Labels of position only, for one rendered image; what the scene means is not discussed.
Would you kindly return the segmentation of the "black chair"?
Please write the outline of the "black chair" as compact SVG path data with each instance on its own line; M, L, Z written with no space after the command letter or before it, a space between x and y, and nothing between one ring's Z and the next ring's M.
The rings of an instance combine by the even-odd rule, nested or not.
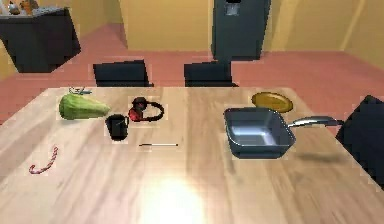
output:
M94 64L98 87L152 87L144 60Z
M367 95L345 120L336 139L384 188L384 102Z
M237 87L231 75L231 63L211 61L184 65L186 87Z

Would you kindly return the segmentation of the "red and white candy cane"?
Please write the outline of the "red and white candy cane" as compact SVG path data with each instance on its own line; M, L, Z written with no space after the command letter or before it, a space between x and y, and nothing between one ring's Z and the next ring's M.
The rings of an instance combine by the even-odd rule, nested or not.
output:
M45 171L49 170L57 158L58 151L59 151L59 148L57 146L54 146L52 149L52 156L51 156L49 162L44 167L38 168L38 169L36 168L35 164L32 164L28 169L29 173L32 175L38 175L38 174L42 174Z

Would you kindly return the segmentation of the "black kitchen counter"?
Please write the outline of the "black kitchen counter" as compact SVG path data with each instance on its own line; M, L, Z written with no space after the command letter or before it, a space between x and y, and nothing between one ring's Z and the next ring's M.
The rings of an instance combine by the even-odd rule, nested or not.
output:
M19 73L50 73L81 52L67 7L0 16L0 39Z

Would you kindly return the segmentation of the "dark grey fridge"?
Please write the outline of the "dark grey fridge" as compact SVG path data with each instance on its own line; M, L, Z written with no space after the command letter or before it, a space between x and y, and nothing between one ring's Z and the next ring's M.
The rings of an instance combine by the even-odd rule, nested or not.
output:
M259 60L271 0L214 0L211 52L218 61Z

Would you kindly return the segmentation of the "black mug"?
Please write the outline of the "black mug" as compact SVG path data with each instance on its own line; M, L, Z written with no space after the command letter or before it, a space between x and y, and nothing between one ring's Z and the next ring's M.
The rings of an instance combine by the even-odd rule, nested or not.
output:
M128 136L129 120L122 114L113 114L106 118L106 127L113 141L123 141Z

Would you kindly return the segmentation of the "wooden table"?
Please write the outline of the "wooden table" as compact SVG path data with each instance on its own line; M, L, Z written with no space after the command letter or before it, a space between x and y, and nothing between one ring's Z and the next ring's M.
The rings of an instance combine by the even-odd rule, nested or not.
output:
M124 141L100 119L65 121L60 88L0 125L0 224L384 224L384 191L324 127L301 127L275 160L234 157L223 113L249 88L96 88L125 113L133 98L162 103ZM178 143L178 146L139 146ZM44 167L59 148L52 167Z

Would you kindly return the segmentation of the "red and black headphones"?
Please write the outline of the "red and black headphones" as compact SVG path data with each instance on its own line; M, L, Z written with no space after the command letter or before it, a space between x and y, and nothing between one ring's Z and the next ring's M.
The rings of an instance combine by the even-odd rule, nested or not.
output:
M160 113L156 116L145 117L144 111L148 106L157 108ZM160 120L164 116L164 113L164 107L160 103L148 101L145 97L136 97L132 101L132 107L128 111L128 117L133 122L155 122Z

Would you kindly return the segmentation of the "yellow plate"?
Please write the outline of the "yellow plate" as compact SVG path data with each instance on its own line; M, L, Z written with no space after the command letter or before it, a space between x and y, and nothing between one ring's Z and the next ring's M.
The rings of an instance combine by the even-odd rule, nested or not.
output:
M259 92L251 97L251 102L256 107L275 110L286 113L293 109L293 102L284 95L275 92Z

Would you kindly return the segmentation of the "orange and grey counter items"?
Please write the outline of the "orange and grey counter items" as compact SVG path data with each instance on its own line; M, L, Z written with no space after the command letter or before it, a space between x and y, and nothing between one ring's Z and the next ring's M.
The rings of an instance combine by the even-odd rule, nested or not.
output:
M39 8L36 0L0 0L0 15L19 15L22 12L31 15L33 10Z

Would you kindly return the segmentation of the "square dark grey pan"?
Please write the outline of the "square dark grey pan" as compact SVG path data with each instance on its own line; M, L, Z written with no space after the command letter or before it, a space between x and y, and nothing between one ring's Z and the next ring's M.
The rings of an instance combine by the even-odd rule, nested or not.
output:
M269 108L228 108L223 113L231 153L240 159L277 159L296 142L292 128L339 126L342 120L330 116L309 116L287 123Z

